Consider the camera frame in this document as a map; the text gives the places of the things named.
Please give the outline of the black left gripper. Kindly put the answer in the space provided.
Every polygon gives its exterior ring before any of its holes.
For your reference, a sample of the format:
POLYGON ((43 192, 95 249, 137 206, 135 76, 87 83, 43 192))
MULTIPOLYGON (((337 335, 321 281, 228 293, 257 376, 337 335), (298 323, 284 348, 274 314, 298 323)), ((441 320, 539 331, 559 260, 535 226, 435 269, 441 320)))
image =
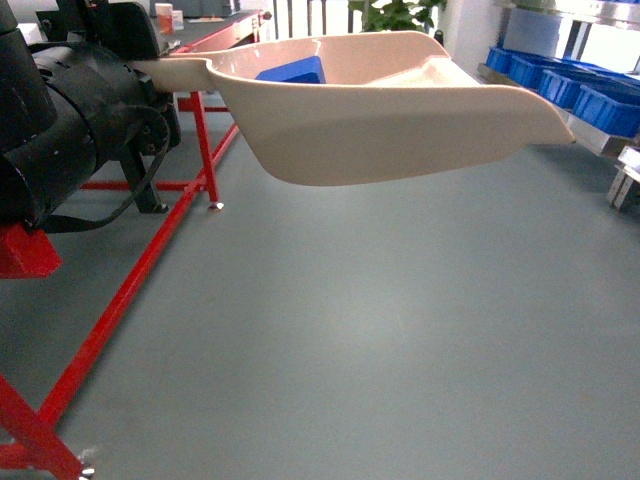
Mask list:
POLYGON ((127 145, 144 155, 179 145, 181 129, 173 100, 156 91, 150 76, 125 63, 157 59, 176 43, 159 33, 135 1, 57 1, 56 5, 54 10, 39 11, 49 43, 32 47, 33 60, 46 85, 88 127, 96 163, 112 160, 127 145))

